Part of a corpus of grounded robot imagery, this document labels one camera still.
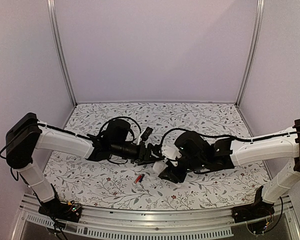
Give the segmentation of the small white remote control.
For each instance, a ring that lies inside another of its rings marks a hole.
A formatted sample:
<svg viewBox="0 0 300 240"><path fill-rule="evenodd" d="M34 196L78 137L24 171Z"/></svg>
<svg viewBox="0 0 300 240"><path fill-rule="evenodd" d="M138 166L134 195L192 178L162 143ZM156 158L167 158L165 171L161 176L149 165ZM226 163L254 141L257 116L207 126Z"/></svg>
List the small white remote control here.
<svg viewBox="0 0 300 240"><path fill-rule="evenodd" d="M157 161L153 164L152 170L155 173L160 174L166 167L167 167L167 165L164 162Z"/></svg>

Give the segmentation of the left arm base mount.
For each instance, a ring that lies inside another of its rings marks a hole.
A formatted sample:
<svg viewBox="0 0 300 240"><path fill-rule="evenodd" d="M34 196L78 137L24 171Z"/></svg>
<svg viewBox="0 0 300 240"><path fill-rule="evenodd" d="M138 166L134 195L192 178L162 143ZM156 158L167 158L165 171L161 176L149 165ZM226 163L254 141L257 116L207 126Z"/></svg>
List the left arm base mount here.
<svg viewBox="0 0 300 240"><path fill-rule="evenodd" d="M40 202L38 213L54 219L78 223L81 218L82 207L80 203L62 202L55 198L48 202Z"/></svg>

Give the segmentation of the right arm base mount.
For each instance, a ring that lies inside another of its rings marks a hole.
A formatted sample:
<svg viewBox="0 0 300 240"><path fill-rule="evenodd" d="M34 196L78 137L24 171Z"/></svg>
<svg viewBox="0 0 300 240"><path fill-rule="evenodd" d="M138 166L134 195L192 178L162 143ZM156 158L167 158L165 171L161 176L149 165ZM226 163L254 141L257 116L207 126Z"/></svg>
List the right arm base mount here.
<svg viewBox="0 0 300 240"><path fill-rule="evenodd" d="M274 204L263 201L262 189L263 186L256 190L253 203L236 206L231 209L231 216L235 223L242 223L265 217L270 217L270 220L272 219L273 214L275 213ZM263 219L258 222L249 223L247 229L255 235L264 234L270 225L270 220Z"/></svg>

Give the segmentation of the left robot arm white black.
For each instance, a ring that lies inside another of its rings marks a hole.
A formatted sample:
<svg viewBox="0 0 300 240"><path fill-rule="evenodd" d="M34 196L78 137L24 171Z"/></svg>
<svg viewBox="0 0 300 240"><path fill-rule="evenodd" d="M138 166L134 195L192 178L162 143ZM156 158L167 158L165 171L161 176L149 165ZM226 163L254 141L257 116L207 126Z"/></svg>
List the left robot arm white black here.
<svg viewBox="0 0 300 240"><path fill-rule="evenodd" d="M139 166L161 161L161 147L146 143L152 128L140 129L136 136L132 120L128 116L114 117L101 126L97 135L82 135L41 122L29 112L7 132L0 158L18 172L53 217L60 217L64 205L34 162L34 151L60 152L93 162L110 161L115 156Z"/></svg>

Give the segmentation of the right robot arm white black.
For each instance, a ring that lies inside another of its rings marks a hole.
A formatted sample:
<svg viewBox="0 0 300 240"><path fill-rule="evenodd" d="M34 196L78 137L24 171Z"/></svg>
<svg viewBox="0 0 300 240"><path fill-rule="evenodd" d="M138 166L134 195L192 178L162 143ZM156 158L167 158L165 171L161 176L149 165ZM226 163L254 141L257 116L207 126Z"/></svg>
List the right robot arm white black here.
<svg viewBox="0 0 300 240"><path fill-rule="evenodd" d="M249 206L252 218L259 218L279 197L300 181L300 119L294 126L254 138L218 136L215 143L195 131L185 131L173 146L162 145L163 160L152 169L161 179L181 184L187 173L206 174L233 169L251 162L288 158L289 162L261 191Z"/></svg>

